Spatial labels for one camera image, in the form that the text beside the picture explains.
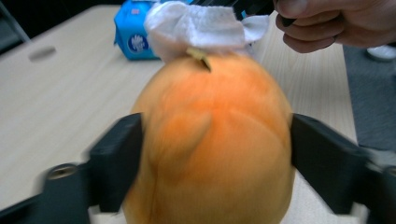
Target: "blue tissue packet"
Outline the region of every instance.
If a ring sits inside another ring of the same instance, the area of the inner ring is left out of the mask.
[[[129,60],[158,59],[149,46],[148,34],[143,26],[146,14],[156,2],[158,1],[127,0],[114,18],[114,42]]]

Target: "fruit skin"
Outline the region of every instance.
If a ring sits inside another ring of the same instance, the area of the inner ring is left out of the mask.
[[[166,64],[138,97],[145,139],[127,194],[127,222],[278,223],[295,170],[291,108],[248,56],[212,54]]]

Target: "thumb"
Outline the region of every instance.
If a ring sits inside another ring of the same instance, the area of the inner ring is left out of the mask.
[[[345,0],[275,0],[276,11],[285,18],[310,17],[320,12],[341,9]]]

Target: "human hand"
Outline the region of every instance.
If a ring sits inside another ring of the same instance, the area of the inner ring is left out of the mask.
[[[276,11],[297,19],[276,26],[292,49],[307,53],[334,42],[370,48],[396,41],[396,0],[274,0]]]

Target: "light wood tabletop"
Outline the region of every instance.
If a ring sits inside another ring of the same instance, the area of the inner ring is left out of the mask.
[[[0,210],[35,195],[39,175],[50,167],[86,161],[90,145],[129,114],[163,66],[158,60],[128,61],[113,45],[119,8],[92,7],[0,57]],[[253,47],[294,112],[355,141],[342,46],[296,53],[283,44],[272,20],[270,32]],[[105,215],[92,219],[111,221]],[[282,223],[359,222],[333,215],[297,175]]]

